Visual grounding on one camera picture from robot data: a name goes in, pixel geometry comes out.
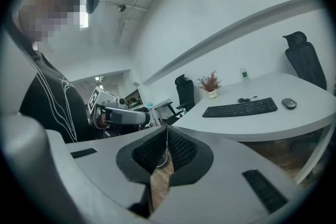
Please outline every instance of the white flower pot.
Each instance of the white flower pot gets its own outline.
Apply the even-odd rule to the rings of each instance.
[[[209,99],[214,99],[218,96],[217,89],[213,90],[212,92],[208,92]]]

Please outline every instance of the person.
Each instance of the person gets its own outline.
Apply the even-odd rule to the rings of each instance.
[[[37,71],[20,107],[20,113],[59,132],[65,143],[93,140],[98,130],[89,125],[83,99],[36,46],[67,23],[79,11],[81,0],[23,0],[19,11],[10,14],[6,28],[27,60]],[[111,115],[102,113],[97,126],[104,128]]]

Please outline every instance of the computer mouse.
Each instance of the computer mouse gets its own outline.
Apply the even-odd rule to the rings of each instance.
[[[297,103],[290,98],[285,98],[282,100],[282,103],[285,105],[286,108],[292,110],[294,108],[296,108]]]

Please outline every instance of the water bottle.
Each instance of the water bottle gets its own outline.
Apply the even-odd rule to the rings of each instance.
[[[246,68],[244,66],[240,67],[241,75],[243,76],[244,81],[248,81],[248,75]]]

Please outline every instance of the black keyboard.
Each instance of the black keyboard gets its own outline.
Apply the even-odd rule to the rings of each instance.
[[[204,112],[204,118],[225,118],[257,115],[277,111],[272,98],[265,98],[257,101],[250,101],[239,104],[209,106]]]

